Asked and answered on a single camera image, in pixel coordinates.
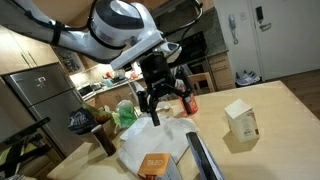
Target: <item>refrigerator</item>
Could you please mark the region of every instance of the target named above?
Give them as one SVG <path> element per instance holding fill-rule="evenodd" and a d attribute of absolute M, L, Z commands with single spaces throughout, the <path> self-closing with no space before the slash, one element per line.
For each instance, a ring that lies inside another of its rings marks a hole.
<path fill-rule="evenodd" d="M 38 121 L 49 117 L 43 130 L 65 157 L 82 143 L 69 129 L 69 115 L 81 107 L 82 98 L 60 64 L 5 76 L 6 82 Z"/>

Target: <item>white wall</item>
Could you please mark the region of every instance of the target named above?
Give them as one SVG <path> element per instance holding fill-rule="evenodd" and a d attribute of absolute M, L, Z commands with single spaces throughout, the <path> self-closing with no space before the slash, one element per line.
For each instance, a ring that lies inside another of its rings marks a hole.
<path fill-rule="evenodd" d="M 228 57 L 233 74 L 243 70 L 255 71 L 261 76 L 258 56 L 256 51 L 253 29 L 250 21 L 249 6 L 247 0 L 215 0 L 222 33 L 229 49 Z M 240 13 L 244 12 L 246 19 L 241 21 Z M 236 37 L 239 44 L 233 44 L 232 34 L 229 28 L 229 14 L 234 14 L 236 19 Z"/>

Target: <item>table surface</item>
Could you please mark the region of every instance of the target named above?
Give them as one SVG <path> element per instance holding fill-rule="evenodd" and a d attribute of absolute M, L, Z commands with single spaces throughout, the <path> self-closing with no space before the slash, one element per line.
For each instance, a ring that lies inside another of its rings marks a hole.
<path fill-rule="evenodd" d="M 237 99 L 253 107 L 260 139 L 238 143 L 224 108 Z M 226 179 L 320 179 L 320 122 L 280 81 L 197 96 L 190 116 Z M 178 101 L 167 115 L 181 117 Z M 123 142 L 114 139 L 117 148 Z M 200 179 L 190 148 L 178 162 L 183 179 Z M 84 143 L 48 174 L 51 179 L 135 179 L 118 155 Z"/>

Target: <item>orange box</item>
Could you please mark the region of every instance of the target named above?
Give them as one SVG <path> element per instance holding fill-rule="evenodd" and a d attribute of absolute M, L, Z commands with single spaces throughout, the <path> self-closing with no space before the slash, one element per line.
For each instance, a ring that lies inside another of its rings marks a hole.
<path fill-rule="evenodd" d="M 178 168 L 169 153 L 147 154 L 138 171 L 141 180 L 180 180 Z"/>

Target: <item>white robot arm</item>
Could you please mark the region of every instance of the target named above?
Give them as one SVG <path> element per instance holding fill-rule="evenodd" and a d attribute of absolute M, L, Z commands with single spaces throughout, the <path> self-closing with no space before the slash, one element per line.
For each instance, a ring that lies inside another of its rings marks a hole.
<path fill-rule="evenodd" d="M 8 29 L 82 53 L 99 63 L 111 64 L 114 69 L 167 43 L 148 10 L 139 3 L 95 1 L 87 33 L 50 19 L 32 0 L 1 0 L 0 12 L 0 24 Z M 126 43 L 134 46 L 122 53 Z"/>

